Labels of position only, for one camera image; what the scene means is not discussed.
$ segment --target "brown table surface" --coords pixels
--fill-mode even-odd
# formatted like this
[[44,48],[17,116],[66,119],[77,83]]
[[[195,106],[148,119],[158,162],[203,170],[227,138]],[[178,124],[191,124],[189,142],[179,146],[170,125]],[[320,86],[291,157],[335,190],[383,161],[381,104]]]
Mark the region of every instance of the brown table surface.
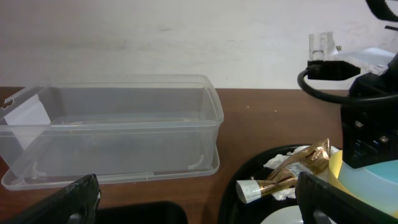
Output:
[[[0,101],[18,88],[0,88]],[[224,189],[248,159],[286,144],[330,138],[341,147],[340,106],[301,90],[219,89],[224,110],[217,148],[221,165],[206,177],[101,185],[100,208],[169,200],[187,213],[190,224],[216,223]],[[343,94],[345,91],[329,91]],[[0,177],[8,166],[0,160]],[[0,186],[0,220],[9,218],[58,189],[10,191]]]

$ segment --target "black tray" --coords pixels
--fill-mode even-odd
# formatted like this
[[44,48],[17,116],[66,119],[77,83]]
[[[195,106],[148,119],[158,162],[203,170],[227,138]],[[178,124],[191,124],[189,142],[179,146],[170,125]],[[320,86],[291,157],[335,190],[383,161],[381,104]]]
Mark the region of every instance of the black tray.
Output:
[[268,195],[249,204],[244,204],[236,194],[236,181],[248,180],[250,176],[254,176],[255,179],[265,179],[273,171],[270,168],[263,167],[269,159],[272,159],[277,154],[286,155],[299,146],[308,145],[309,144],[295,144],[275,147],[260,153],[243,164],[225,189],[221,201],[218,224],[259,224],[276,210],[297,205],[296,199],[287,198],[286,200],[278,201],[274,199],[272,195]]
[[184,210],[172,202],[153,202],[125,207],[99,209],[96,224],[163,223],[188,224]]

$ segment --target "snack wrapper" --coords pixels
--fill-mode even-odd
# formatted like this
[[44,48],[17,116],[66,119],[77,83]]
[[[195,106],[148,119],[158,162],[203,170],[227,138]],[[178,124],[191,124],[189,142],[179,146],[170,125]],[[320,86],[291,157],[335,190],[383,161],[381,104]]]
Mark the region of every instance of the snack wrapper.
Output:
[[266,180],[238,180],[236,191],[244,203],[250,203],[271,193],[287,189],[297,183],[301,172],[322,173],[329,163],[330,142],[322,140],[291,155]]

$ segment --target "white wall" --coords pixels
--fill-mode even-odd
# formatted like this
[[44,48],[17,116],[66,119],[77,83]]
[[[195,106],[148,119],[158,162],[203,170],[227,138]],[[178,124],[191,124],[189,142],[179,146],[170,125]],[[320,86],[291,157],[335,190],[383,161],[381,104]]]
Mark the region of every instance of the white wall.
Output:
[[308,34],[396,52],[385,24],[365,0],[2,0],[0,85],[200,73],[218,88],[298,88]]

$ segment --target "clear plastic container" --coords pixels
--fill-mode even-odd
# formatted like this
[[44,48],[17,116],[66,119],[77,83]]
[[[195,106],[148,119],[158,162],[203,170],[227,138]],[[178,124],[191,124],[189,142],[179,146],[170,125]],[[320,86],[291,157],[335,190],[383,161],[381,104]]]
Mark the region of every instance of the clear plastic container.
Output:
[[130,83],[25,88],[0,110],[9,190],[214,174],[223,110],[203,75],[139,75]]

